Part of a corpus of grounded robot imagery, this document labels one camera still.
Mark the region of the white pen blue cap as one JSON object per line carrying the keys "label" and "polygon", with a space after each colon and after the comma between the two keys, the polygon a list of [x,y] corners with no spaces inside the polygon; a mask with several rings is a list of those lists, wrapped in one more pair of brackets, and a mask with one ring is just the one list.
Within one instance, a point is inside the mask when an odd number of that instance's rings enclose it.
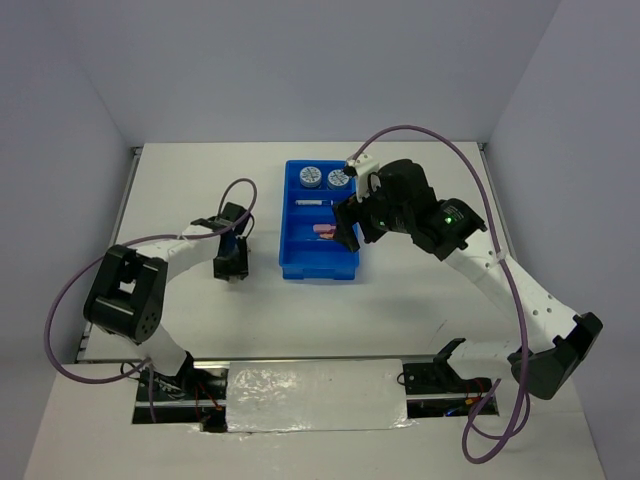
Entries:
{"label": "white pen blue cap", "polygon": [[334,202],[328,199],[297,199],[294,201],[296,206],[333,206]]}

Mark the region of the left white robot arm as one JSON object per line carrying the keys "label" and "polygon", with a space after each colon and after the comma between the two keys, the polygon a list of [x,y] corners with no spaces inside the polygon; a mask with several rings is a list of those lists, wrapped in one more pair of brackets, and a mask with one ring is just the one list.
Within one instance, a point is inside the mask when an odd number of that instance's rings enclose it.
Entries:
{"label": "left white robot arm", "polygon": [[200,218],[176,239],[133,249],[107,250],[89,291],[83,315],[102,331],[125,339],[148,359],[160,387],[175,399],[215,384],[214,375],[194,366],[193,356],[161,326],[167,284],[191,268],[210,261],[216,280],[232,283],[249,273],[245,230],[253,215],[228,202],[215,216]]}

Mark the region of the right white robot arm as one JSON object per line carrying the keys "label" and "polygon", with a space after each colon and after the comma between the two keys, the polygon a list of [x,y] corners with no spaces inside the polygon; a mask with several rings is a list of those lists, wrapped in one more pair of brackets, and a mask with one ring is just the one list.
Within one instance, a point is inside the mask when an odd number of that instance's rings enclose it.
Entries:
{"label": "right white robot arm", "polygon": [[388,232],[407,234],[422,251],[464,276],[508,319],[526,326],[524,346],[509,340],[450,341],[436,356],[436,383],[457,391],[468,379],[512,374],[534,397],[553,398],[591,350],[601,320],[566,306],[511,255],[499,252],[484,220],[465,202],[437,199],[419,164],[402,159],[381,166],[369,158],[349,159],[344,172],[354,179],[355,192],[333,207],[335,241],[358,251],[355,226],[365,243]]}

